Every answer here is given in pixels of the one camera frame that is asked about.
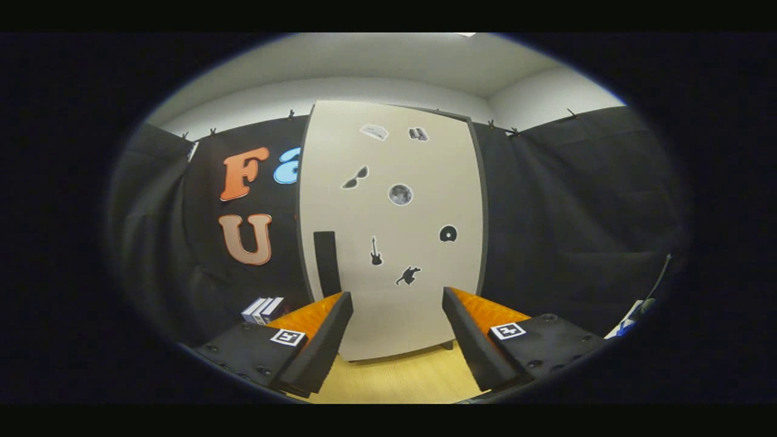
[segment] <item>white wall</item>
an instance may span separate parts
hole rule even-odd
[[[489,98],[499,128],[523,131],[575,114],[625,104],[569,68],[552,68],[522,79]]]
[[[213,100],[166,121],[158,127],[175,135],[189,132],[187,139],[197,140],[216,132],[247,124],[307,115],[316,100],[356,100],[439,109],[468,115],[472,121],[486,123],[494,119],[485,99],[453,89],[420,82],[380,78],[327,78],[282,82],[252,88]]]

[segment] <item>sticker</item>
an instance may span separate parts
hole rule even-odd
[[[446,225],[443,229],[440,229],[440,241],[443,243],[446,241],[456,241],[458,231],[453,225]]]
[[[287,346],[296,346],[305,336],[304,332],[297,332],[296,330],[279,330],[270,341],[276,343],[285,344]]]
[[[356,176],[349,179],[345,184],[343,184],[342,189],[344,190],[351,190],[353,188],[356,188],[356,186],[359,184],[359,179],[364,179],[365,177],[370,175],[370,170],[367,168],[367,166],[361,167],[361,169],[356,173]]]
[[[405,184],[396,184],[388,190],[388,199],[397,206],[405,206],[413,201],[413,190]]]
[[[423,128],[410,128],[407,130],[411,140],[426,141],[429,139],[426,131]]]
[[[524,328],[519,327],[517,323],[507,323],[499,325],[498,327],[492,327],[491,331],[493,331],[500,340],[506,340],[508,338],[526,334]]]
[[[278,168],[275,169],[275,173],[273,173],[275,182],[278,182],[279,184],[293,184],[294,182],[297,182],[300,150],[301,148],[297,147],[286,151],[280,156],[279,160],[282,164],[280,164]]]
[[[411,285],[416,279],[413,277],[418,271],[421,271],[418,267],[407,266],[407,270],[402,273],[402,277],[396,280],[396,284],[399,285],[401,281],[404,281],[407,285]]]
[[[376,124],[366,124],[362,129],[359,129],[359,132],[381,141],[386,141],[386,137],[389,136],[388,131]]]
[[[379,253],[378,248],[375,246],[375,236],[372,236],[372,252],[370,252],[370,255],[372,256],[372,265],[383,264],[381,259],[382,253]]]

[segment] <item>blue object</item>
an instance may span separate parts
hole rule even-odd
[[[616,336],[621,337],[623,334],[629,332],[629,330],[634,326],[636,323],[631,323],[630,325],[625,325],[626,321],[623,320],[621,322],[621,327],[618,329],[618,332],[615,333]]]

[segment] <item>wooden floor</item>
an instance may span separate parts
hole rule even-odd
[[[339,355],[312,404],[453,404],[480,391],[456,341],[442,346],[359,362]]]

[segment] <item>blue letter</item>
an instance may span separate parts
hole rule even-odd
[[[299,157],[299,150],[300,148],[297,147],[280,156],[280,161],[284,164],[280,164],[278,168],[275,169],[275,174],[273,175],[275,181],[279,184],[293,184],[294,182],[297,182],[297,168],[299,167],[297,158]]]

